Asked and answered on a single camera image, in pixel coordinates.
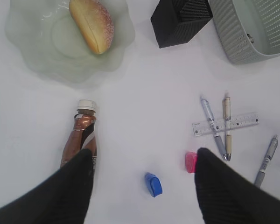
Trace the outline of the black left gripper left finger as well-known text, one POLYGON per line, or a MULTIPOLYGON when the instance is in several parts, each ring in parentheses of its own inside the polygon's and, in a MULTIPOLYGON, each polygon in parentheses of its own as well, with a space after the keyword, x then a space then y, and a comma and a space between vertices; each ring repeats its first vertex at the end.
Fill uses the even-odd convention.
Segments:
POLYGON ((93 189, 89 149, 81 150, 46 181, 0 208, 0 224, 82 224, 93 189))

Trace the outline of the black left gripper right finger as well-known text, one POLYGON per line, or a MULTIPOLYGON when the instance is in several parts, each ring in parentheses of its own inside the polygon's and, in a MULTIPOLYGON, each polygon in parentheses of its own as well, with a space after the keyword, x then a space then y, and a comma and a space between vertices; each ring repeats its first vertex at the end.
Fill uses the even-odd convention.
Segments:
POLYGON ((206 224, 280 224, 280 200, 247 181, 207 148, 197 151, 195 185, 206 224))

